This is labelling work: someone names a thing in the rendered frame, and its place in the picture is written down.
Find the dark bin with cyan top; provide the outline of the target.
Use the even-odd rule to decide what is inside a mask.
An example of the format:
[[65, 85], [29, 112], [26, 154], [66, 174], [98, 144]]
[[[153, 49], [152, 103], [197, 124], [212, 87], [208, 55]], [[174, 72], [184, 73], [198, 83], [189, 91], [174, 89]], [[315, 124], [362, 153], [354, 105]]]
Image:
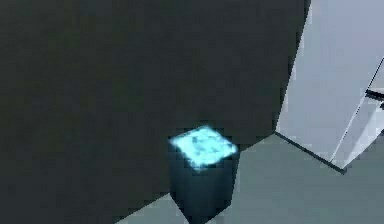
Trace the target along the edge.
[[189, 224], [206, 224], [232, 203], [240, 152], [208, 125], [169, 139], [170, 196]]

